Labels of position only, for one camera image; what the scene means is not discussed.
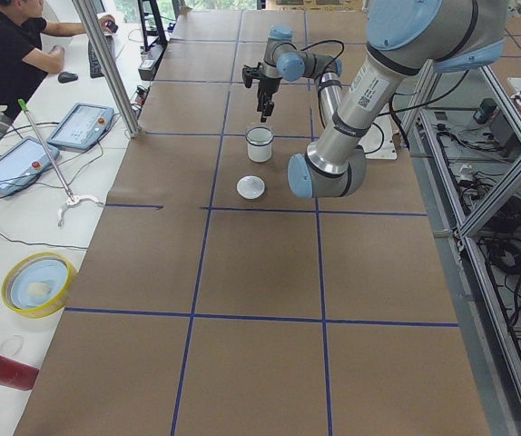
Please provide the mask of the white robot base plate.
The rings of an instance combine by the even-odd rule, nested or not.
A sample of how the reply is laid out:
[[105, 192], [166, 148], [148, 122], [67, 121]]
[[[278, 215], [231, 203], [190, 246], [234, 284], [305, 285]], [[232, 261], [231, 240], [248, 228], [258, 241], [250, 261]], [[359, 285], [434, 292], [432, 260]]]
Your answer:
[[359, 145], [370, 160], [396, 160], [398, 154], [393, 134], [391, 118], [384, 115], [374, 121], [366, 135], [359, 140]]

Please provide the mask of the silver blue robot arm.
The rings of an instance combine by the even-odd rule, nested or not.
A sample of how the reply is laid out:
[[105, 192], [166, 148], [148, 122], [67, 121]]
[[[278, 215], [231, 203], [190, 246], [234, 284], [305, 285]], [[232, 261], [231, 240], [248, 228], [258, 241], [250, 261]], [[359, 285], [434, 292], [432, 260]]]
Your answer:
[[397, 91], [426, 61], [438, 73], [467, 71], [494, 63], [502, 54], [505, 1], [374, 1], [367, 22], [367, 57], [345, 94], [338, 84], [341, 63], [330, 55], [299, 50], [285, 25], [271, 27], [263, 59], [243, 66], [246, 87], [258, 86], [257, 110], [265, 122], [280, 81], [316, 82], [331, 98], [319, 139], [288, 164], [290, 190], [299, 198], [343, 197], [361, 186], [367, 168], [359, 141]]

